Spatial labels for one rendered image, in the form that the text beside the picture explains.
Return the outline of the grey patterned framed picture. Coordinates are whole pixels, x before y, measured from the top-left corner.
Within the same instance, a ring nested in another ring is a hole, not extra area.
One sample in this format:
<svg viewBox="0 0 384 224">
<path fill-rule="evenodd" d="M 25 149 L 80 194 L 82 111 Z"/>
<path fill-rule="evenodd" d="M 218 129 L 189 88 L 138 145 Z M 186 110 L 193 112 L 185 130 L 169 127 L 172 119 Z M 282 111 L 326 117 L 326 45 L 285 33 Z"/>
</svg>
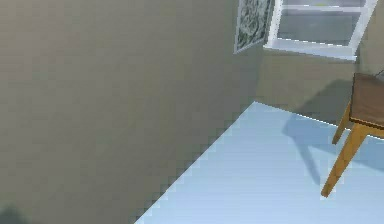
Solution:
<svg viewBox="0 0 384 224">
<path fill-rule="evenodd" d="M 267 42 L 273 10 L 274 0 L 238 0 L 235 54 Z"/>
</svg>

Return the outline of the white framed window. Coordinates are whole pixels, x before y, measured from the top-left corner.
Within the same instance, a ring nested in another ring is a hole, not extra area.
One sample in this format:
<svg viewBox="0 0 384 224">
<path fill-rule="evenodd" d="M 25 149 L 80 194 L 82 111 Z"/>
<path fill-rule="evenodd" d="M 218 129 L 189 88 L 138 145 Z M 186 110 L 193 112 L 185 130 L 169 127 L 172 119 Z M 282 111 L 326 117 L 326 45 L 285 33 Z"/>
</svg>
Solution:
<svg viewBox="0 0 384 224">
<path fill-rule="evenodd" d="M 274 0 L 266 49 L 355 62 L 379 0 Z"/>
</svg>

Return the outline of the brown wooden table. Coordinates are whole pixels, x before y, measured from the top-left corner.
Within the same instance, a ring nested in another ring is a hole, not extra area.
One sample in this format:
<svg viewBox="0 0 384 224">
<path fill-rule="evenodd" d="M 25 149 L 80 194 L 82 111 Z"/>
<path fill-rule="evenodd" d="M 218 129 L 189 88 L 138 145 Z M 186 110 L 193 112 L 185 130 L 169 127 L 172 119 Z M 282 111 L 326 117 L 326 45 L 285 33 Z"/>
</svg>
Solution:
<svg viewBox="0 0 384 224">
<path fill-rule="evenodd" d="M 336 145 L 348 123 L 352 129 L 321 190 L 328 197 L 368 135 L 384 138 L 384 70 L 378 74 L 355 73 L 352 93 L 332 143 Z"/>
</svg>

